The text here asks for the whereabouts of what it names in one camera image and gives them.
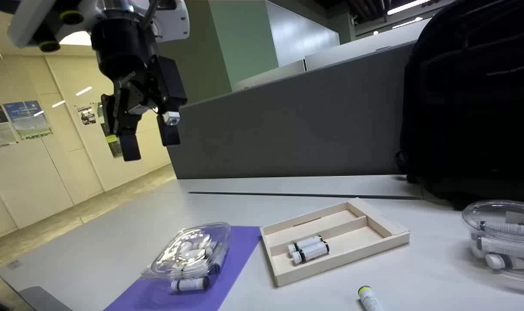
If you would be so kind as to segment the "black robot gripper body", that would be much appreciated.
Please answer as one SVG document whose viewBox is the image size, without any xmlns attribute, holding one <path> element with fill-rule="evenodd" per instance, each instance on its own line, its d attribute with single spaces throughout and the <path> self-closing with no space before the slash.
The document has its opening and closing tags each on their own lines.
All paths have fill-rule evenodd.
<svg viewBox="0 0 524 311">
<path fill-rule="evenodd" d="M 158 52 L 154 30 L 142 19 L 109 16 L 92 28 L 90 40 L 101 73 L 114 87 L 104 97 L 111 116 L 140 116 L 149 109 L 165 115 L 187 102 L 177 63 Z"/>
</svg>

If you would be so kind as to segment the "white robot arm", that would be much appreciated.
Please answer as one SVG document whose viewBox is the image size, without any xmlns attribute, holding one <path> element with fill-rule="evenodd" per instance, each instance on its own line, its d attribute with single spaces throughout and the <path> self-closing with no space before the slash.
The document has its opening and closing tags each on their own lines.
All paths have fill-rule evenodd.
<svg viewBox="0 0 524 311">
<path fill-rule="evenodd" d="M 85 32 L 99 71 L 113 82 L 102 94 L 106 130 L 120 140 L 125 161 L 142 158 L 137 128 L 147 111 L 158 116 L 163 147 L 180 144 L 180 108 L 187 94 L 177 63 L 159 54 L 166 42 L 191 37 L 185 0 L 16 0 L 9 38 L 16 47 L 56 52 Z"/>
</svg>

